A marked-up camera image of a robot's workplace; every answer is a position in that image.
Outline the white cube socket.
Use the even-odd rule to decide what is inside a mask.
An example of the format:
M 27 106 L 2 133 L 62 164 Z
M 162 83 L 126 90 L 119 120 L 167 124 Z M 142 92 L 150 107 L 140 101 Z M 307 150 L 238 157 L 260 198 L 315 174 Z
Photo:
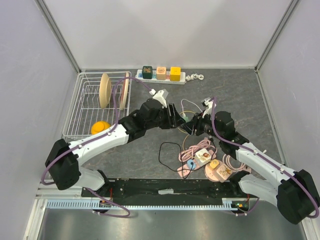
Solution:
M 203 165 L 212 160 L 212 155 L 206 148 L 202 148 L 195 153 L 194 158 L 199 165 Z

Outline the beige wooden cube socket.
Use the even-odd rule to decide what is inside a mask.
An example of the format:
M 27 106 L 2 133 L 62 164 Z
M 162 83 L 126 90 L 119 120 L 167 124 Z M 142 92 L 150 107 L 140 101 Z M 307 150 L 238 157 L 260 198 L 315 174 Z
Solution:
M 158 66 L 156 68 L 156 79 L 157 80 L 167 79 L 167 68 L 165 66 Z

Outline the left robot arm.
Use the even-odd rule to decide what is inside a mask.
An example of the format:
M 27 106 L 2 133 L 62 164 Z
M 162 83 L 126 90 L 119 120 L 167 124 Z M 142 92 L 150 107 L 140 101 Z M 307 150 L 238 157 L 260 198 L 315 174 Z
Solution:
M 83 168 L 86 161 L 109 149 L 135 141 L 150 129 L 176 129 L 185 123 L 173 103 L 164 107 L 158 100 L 150 98 L 140 109 L 121 118 L 107 130 L 69 143 L 64 139 L 57 140 L 45 162 L 45 173 L 50 174 L 51 184 L 60 191 L 78 185 L 104 197 L 110 191 L 107 178 L 101 171 Z

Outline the pink long power strip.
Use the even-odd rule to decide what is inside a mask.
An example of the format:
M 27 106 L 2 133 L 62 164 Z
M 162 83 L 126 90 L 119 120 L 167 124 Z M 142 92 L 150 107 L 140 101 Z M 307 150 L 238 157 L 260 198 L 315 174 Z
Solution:
M 181 178 L 187 178 L 190 173 L 201 169 L 203 166 L 215 160 L 216 152 L 202 148 L 196 152 L 184 151 L 179 154 L 178 160 L 182 163 L 177 169 Z

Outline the small green charger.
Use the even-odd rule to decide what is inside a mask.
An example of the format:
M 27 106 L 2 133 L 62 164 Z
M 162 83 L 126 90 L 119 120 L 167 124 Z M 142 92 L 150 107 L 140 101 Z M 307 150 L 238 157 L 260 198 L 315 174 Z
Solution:
M 186 116 L 185 113 L 182 113 L 181 116 L 182 116 L 182 118 L 183 118 L 185 121 L 188 121 L 188 120 L 189 120 L 189 118 Z

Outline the dark green cube socket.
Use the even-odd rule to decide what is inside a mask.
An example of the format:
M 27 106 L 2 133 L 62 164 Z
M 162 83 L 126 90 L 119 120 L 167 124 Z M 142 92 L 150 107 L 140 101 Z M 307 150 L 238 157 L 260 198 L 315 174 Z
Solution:
M 153 78 L 153 67 L 145 65 L 142 67 L 142 78 L 143 79 L 152 79 Z

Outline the small yellow charger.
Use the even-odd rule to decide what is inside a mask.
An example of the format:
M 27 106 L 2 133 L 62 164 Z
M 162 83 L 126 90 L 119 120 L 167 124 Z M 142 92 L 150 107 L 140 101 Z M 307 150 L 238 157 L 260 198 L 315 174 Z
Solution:
M 211 170 L 214 170 L 219 166 L 219 164 L 220 164 L 220 161 L 215 159 L 209 163 L 209 167 Z

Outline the blue charger adapter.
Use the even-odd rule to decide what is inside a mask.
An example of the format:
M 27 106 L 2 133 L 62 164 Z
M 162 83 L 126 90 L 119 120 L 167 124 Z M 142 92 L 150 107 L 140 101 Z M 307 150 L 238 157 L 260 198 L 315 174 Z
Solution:
M 186 162 L 187 168 L 191 171 L 195 171 L 198 168 L 197 162 L 194 159 L 189 159 Z

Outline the pink round power socket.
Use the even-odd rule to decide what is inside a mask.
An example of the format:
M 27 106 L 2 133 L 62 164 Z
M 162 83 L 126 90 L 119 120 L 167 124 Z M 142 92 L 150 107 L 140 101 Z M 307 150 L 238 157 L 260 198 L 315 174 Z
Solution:
M 209 167 L 209 164 L 210 163 L 208 163 L 204 168 L 205 176 L 212 182 L 219 182 L 219 179 L 217 178 L 217 174 L 216 174 L 216 169 L 217 168 L 215 168 L 214 170 L 211 170 L 210 167 Z

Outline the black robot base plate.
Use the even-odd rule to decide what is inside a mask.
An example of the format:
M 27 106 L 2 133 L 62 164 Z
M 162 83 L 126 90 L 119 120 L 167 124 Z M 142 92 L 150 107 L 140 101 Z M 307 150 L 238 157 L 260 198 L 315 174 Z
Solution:
M 230 181 L 207 179 L 111 178 L 97 191 L 121 204 L 218 204 L 222 199 L 255 199 Z

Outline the yellow cube socket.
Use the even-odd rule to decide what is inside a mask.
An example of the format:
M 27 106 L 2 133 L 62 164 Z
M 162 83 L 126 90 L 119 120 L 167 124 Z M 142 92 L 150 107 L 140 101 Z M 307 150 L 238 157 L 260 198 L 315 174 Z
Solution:
M 170 81 L 179 82 L 181 79 L 181 68 L 178 66 L 172 66 L 170 68 Z

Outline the pink cube socket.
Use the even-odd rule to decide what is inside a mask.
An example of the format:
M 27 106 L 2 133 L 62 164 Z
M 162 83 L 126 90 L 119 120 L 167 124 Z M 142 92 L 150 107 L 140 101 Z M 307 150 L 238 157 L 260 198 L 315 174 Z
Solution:
M 221 183 L 225 182 L 232 175 L 232 173 L 233 171 L 224 163 L 216 168 L 216 177 Z

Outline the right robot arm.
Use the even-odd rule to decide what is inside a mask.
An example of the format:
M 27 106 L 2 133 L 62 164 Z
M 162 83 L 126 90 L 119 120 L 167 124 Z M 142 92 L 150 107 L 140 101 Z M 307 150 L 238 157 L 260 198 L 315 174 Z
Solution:
M 236 131 L 229 112 L 219 111 L 214 116 L 197 113 L 181 128 L 190 135 L 216 137 L 225 154 L 263 177 L 258 179 L 240 173 L 238 179 L 229 184 L 233 196 L 240 197 L 246 193 L 262 198 L 276 206 L 281 215 L 295 225 L 305 218 L 315 219 L 320 215 L 320 195 L 312 175 L 304 169 L 296 171 L 289 168 L 260 151 Z

